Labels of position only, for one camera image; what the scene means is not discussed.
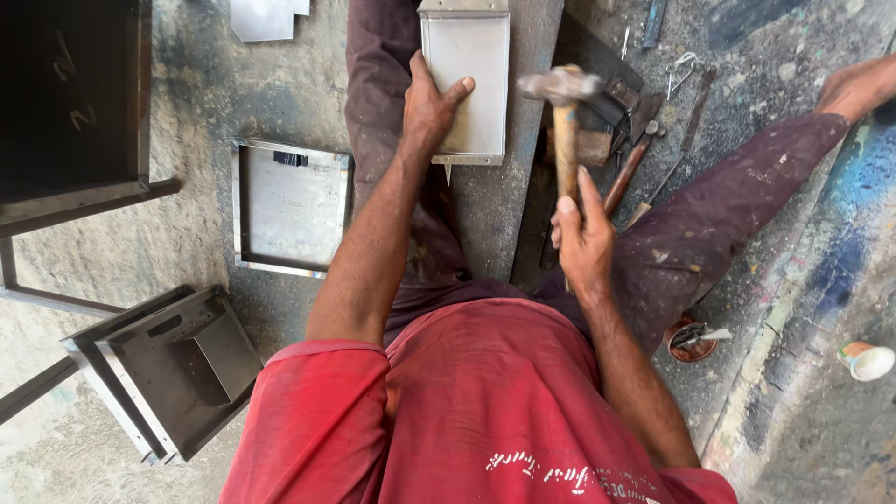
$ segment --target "paper cup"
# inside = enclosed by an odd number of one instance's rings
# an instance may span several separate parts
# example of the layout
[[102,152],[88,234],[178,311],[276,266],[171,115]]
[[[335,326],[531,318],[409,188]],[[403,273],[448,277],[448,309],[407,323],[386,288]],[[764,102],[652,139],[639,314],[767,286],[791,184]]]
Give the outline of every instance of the paper cup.
[[849,374],[859,381],[871,381],[887,374],[896,362],[896,353],[885,346],[863,342],[849,342],[837,350],[837,360],[849,368]]

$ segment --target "hammer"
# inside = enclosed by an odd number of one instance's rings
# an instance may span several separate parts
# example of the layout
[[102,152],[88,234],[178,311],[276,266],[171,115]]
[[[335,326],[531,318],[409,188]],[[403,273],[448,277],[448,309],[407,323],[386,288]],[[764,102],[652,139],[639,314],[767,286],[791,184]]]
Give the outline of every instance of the hammer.
[[555,66],[550,72],[520,77],[517,87],[527,98],[548,100],[554,106],[554,149],[557,168],[557,193],[579,201],[576,183],[579,162],[576,159],[578,121],[575,109],[580,101],[594,101],[604,88],[599,75],[586,74],[576,65]]

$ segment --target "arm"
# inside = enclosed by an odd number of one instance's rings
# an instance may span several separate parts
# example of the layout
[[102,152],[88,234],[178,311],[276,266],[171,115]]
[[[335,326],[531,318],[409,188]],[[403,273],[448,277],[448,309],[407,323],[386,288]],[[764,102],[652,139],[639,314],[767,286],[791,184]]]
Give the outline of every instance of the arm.
[[685,419],[650,360],[619,315],[610,288],[610,261],[616,230],[603,211],[600,194],[584,168],[579,188],[585,223],[568,196],[557,202],[552,219],[555,248],[582,306],[600,373],[604,399],[641,442],[659,469],[700,467]]
[[404,135],[392,164],[352,223],[308,316],[306,340],[343,338],[383,345],[383,328],[408,255],[410,217],[454,110],[473,90],[465,77],[444,94],[420,51],[410,60]]

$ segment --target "man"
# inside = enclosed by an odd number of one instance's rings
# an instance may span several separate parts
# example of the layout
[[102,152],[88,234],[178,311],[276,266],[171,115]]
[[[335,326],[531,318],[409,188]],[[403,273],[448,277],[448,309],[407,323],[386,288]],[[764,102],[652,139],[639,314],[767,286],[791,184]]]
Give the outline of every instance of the man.
[[766,128],[615,245],[580,170],[582,206],[560,199],[552,237],[572,297],[562,275],[529,295],[467,280],[429,161],[475,83],[440,93],[418,46],[410,2],[351,0],[355,219],[306,340],[257,379],[221,502],[734,502],[649,356],[850,124],[896,94],[896,56],[832,75],[813,114]]

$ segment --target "leg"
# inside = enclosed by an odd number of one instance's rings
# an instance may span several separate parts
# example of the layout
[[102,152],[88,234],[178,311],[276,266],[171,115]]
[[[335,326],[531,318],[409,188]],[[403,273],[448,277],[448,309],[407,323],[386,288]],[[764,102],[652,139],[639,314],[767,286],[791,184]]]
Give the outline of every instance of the leg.
[[[653,207],[619,237],[613,288],[647,354],[665,329],[718,282],[749,237],[789,200],[815,165],[864,116],[896,94],[896,56],[853,65],[825,84],[814,114],[767,127]],[[561,275],[531,294],[582,328]]]
[[[346,60],[346,124],[355,156],[354,214],[389,168],[401,138],[409,61],[420,48],[412,0],[350,0]],[[410,231],[405,277],[396,301],[412,300],[469,276],[458,239],[451,192],[441,167],[431,168]]]

